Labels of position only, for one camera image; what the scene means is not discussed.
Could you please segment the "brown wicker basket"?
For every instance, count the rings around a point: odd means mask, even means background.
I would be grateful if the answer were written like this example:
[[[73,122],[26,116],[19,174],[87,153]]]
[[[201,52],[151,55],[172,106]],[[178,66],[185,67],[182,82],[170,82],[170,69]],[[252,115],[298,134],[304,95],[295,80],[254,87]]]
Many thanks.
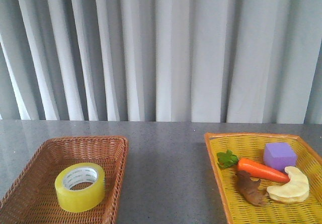
[[[1,223],[116,223],[129,150],[123,136],[64,136],[45,141],[1,200]],[[105,171],[103,201],[71,213],[56,197],[54,181],[65,168],[91,162]]]

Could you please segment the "yellow woven basket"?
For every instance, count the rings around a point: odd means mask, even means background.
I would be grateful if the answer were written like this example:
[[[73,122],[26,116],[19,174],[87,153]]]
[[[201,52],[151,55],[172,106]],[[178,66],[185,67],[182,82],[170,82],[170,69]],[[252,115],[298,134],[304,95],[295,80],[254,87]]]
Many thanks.
[[[273,133],[206,133],[204,135],[213,173],[228,223],[321,223],[321,157],[300,136]],[[236,187],[235,168],[220,169],[216,154],[231,150],[239,158],[261,163],[265,144],[287,142],[298,156],[296,162],[310,184],[301,203],[267,206],[248,203]]]

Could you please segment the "grey curtain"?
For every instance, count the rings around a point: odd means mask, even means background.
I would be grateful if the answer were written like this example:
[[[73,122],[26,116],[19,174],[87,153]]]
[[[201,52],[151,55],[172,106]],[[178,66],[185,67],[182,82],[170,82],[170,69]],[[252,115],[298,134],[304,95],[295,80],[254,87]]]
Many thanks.
[[[1,119],[321,123],[321,0],[1,0]]]

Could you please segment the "pale yellow toy croissant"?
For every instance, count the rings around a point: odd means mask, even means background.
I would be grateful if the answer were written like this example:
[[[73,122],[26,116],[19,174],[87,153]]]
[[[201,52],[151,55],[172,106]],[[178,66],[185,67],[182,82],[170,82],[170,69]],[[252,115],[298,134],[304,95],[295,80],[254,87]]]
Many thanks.
[[[308,178],[297,167],[285,167],[290,181],[282,186],[268,186],[267,193],[275,201],[282,203],[299,203],[309,196],[310,186]]]

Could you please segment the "yellow packing tape roll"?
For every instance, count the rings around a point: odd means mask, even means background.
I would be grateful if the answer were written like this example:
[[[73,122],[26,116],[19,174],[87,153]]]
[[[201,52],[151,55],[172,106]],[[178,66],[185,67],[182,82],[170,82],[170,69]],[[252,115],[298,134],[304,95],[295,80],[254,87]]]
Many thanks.
[[[105,197],[105,172],[94,163],[74,164],[61,171],[54,187],[59,206],[79,213],[100,204]]]

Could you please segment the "orange toy carrot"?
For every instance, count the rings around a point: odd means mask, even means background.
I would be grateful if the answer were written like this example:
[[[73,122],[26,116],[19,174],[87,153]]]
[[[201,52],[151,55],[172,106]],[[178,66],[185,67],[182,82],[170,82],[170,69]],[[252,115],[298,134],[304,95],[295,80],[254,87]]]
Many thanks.
[[[287,183],[290,181],[288,175],[247,158],[239,159],[231,150],[218,152],[216,157],[221,169],[236,167],[237,171],[245,171],[249,173],[251,177],[262,178],[279,183]]]

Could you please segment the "purple foam cube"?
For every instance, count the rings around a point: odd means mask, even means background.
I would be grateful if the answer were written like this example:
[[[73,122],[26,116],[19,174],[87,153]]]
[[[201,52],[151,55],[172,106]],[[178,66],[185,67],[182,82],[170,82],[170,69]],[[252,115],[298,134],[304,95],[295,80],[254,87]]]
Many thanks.
[[[285,167],[296,166],[297,154],[286,142],[267,143],[264,148],[263,161],[268,167],[284,172]]]

